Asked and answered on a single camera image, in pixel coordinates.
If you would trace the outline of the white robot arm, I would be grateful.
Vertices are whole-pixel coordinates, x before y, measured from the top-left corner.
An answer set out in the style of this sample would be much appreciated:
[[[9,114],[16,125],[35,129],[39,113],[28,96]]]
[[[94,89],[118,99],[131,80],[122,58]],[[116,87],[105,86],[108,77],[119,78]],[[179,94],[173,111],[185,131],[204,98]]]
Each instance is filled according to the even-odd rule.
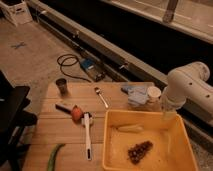
[[[206,83],[209,77],[209,67],[200,61],[172,69],[161,95],[164,117],[173,118],[187,99],[213,114],[213,86]]]

